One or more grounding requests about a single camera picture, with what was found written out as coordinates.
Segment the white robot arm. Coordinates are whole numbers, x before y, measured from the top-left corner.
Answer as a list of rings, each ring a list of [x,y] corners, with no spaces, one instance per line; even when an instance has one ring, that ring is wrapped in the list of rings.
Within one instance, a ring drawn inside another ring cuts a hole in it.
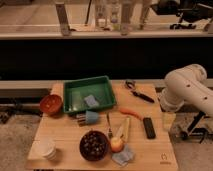
[[[164,79],[160,105],[167,112],[177,112],[187,101],[206,115],[213,117],[213,90],[203,84],[205,68],[191,64],[170,71]]]

